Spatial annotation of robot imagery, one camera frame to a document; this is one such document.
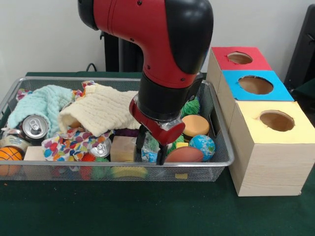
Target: shape sorter box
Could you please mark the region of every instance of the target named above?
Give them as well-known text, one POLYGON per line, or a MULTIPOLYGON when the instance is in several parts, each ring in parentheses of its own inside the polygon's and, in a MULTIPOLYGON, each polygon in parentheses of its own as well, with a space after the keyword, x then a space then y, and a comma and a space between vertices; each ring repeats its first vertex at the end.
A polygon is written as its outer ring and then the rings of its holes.
POLYGON ((272 70, 255 47, 213 47, 210 50, 207 81, 218 92, 223 70, 272 70))
POLYGON ((217 95, 228 130, 235 100, 294 101, 274 71, 228 70, 222 74, 217 95))
POLYGON ((293 196, 315 162, 315 129, 297 102, 237 101, 229 167, 238 196, 293 196))

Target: wire mesh basket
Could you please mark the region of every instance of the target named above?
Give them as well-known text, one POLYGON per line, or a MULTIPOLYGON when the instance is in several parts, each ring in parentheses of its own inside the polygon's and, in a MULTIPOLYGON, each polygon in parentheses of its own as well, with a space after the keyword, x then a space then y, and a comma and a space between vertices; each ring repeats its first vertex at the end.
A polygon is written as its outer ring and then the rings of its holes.
MULTIPOLYGON (((25 77, 17 80, 0 104, 0 128, 5 126, 17 104, 18 89, 34 91, 46 85, 82 89, 81 83, 89 79, 25 77)), ((140 79, 96 78, 94 81, 119 91, 138 90, 140 85, 140 79)), ((197 96, 200 114, 210 122, 209 136, 216 145, 216 153, 208 162, 157 166, 141 162, 140 153, 136 151, 138 161, 135 162, 0 161, 0 170, 8 170, 6 176, 0 175, 0 180, 216 181, 223 169, 234 161, 234 153, 212 84, 203 81, 197 96)))

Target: white washcloth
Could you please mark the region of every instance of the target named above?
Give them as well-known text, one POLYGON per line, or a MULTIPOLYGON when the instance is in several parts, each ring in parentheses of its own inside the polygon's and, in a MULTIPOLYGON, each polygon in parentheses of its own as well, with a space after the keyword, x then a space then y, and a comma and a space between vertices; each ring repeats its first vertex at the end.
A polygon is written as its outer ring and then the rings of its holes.
POLYGON ((96 137, 112 129, 139 129, 140 124, 129 113, 129 104, 137 93, 98 84, 86 86, 85 97, 60 112, 60 130, 66 133, 76 121, 96 137))

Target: white wall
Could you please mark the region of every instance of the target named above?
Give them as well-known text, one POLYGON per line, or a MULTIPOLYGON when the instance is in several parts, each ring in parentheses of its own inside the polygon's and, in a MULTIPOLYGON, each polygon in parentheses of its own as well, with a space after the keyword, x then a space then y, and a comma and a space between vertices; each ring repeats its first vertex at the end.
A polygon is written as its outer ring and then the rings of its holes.
MULTIPOLYGON (((284 79, 314 0, 210 2, 215 15, 211 46, 257 46, 284 79)), ((81 22, 76 0, 0 0, 0 99, 28 71, 82 71, 89 62, 104 70, 103 53, 99 32, 81 22)))
POLYGON ((105 70, 104 41, 80 20, 77 0, 0 0, 0 99, 29 71, 105 70))

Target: circular hole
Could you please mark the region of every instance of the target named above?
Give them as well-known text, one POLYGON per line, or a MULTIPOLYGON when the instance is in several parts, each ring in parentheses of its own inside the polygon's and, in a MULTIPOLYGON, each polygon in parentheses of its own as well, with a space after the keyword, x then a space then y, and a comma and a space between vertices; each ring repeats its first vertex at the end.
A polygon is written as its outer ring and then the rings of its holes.
POLYGON ((286 132, 294 127, 293 118, 280 111, 263 112, 260 115, 260 120, 269 128, 276 131, 286 132))
POLYGON ((254 94, 269 94, 274 89, 268 80, 254 75, 244 76, 238 82, 245 91, 254 94))
POLYGON ((250 55, 247 55, 245 53, 233 52, 227 55, 227 58, 235 64, 239 65, 252 63, 252 58, 250 57, 250 55))

